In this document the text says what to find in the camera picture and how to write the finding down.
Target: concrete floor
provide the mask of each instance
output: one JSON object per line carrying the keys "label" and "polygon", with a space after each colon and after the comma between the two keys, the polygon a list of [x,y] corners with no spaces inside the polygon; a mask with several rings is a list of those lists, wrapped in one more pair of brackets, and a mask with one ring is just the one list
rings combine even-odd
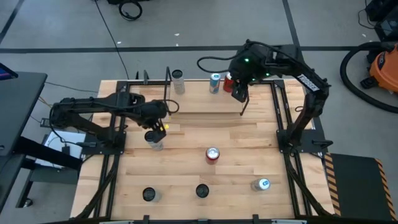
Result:
{"label": "concrete floor", "polygon": [[[109,48],[112,40],[95,3],[89,0],[21,0],[19,9],[0,51],[9,49]],[[0,1],[0,29],[5,26],[18,0]],[[301,46],[355,46],[377,41],[373,30],[358,25],[357,13],[363,0],[287,0]],[[98,2],[119,47],[180,47],[242,45],[246,39],[267,44],[292,44],[293,38],[281,0],[151,0],[143,2],[144,13],[135,22],[125,21],[115,6]],[[16,71],[44,72],[48,81],[85,90],[98,90],[101,80],[125,79],[117,53],[37,53],[7,54],[0,62]],[[321,116],[326,138],[335,143],[330,152],[376,157],[383,161],[392,199],[398,202],[398,150],[395,144],[398,115],[374,108],[351,94],[339,76],[340,63],[347,52],[306,51],[305,61],[332,85]],[[130,77],[146,69],[150,78],[163,78],[166,66],[181,69],[187,78],[207,78],[196,61],[205,55],[220,57],[233,51],[123,52]],[[365,54],[358,54],[348,66],[353,82],[366,76]],[[224,69],[228,63],[208,62],[209,68]],[[373,90],[370,95],[398,105],[395,95]],[[41,96],[49,103],[63,97],[89,97],[46,85]],[[38,102],[32,116],[48,117],[49,108]],[[23,135],[41,142],[48,129],[30,119]],[[16,209],[27,171],[22,170],[0,223],[43,223],[66,220],[75,193],[74,185],[34,184],[30,208]]]}

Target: red soda can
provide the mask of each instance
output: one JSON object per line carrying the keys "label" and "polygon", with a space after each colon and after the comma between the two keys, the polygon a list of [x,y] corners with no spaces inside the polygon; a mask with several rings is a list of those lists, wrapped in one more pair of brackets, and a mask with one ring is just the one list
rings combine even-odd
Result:
{"label": "red soda can", "polygon": [[210,147],[206,150],[206,162],[209,165],[214,165],[220,156],[220,150],[216,147]]}
{"label": "red soda can", "polygon": [[224,91],[231,93],[234,85],[234,80],[232,80],[232,76],[229,72],[226,73],[224,79],[223,89]]}

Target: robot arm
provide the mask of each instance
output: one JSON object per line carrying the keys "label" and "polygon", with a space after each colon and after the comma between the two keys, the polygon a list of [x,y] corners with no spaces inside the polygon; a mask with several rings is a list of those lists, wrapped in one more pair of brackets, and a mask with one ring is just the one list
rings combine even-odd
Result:
{"label": "robot arm", "polygon": [[278,48],[260,42],[248,40],[238,50],[229,65],[234,80],[232,97],[245,102],[248,97],[248,85],[253,81],[277,75],[291,75],[309,90],[305,95],[303,110],[296,121],[287,127],[287,142],[299,146],[302,132],[312,118],[320,116],[329,95],[330,85],[321,79],[313,69],[299,59],[299,51],[294,45],[282,45]]}
{"label": "robot arm", "polygon": [[166,117],[168,107],[163,100],[145,102],[145,97],[135,93],[113,93],[106,98],[74,99],[64,98],[53,105],[50,124],[58,128],[74,127],[98,138],[105,144],[114,144],[113,131],[101,127],[80,116],[83,113],[108,112],[135,121],[144,129],[152,129],[155,142],[166,136],[162,118]]}

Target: laptop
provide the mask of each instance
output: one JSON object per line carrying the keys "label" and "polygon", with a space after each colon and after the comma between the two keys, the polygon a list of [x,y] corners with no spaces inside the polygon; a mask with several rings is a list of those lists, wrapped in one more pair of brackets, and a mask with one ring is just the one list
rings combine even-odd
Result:
{"label": "laptop", "polygon": [[0,63],[0,80],[18,78],[18,74]]}

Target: orange and black warning stripe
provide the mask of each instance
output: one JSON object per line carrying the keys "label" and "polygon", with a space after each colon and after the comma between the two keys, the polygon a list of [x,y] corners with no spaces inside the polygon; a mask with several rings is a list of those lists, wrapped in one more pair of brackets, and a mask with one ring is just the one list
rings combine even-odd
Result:
{"label": "orange and black warning stripe", "polygon": [[326,169],[326,176],[328,178],[329,193],[331,197],[331,202],[333,204],[333,208],[335,209],[335,213],[341,216],[340,204],[338,202],[335,168],[333,167],[333,159],[331,158],[330,153],[326,153],[325,155],[325,169]]}
{"label": "orange and black warning stripe", "polygon": [[375,159],[375,160],[376,160],[377,164],[379,165],[381,182],[383,183],[384,191],[386,192],[387,204],[388,204],[388,207],[390,208],[391,218],[393,221],[397,221],[397,215],[394,211],[394,206],[392,205],[391,194],[390,194],[390,190],[388,189],[388,186],[387,186],[387,177],[386,177],[386,174],[384,173],[383,165],[381,164],[380,159]]}

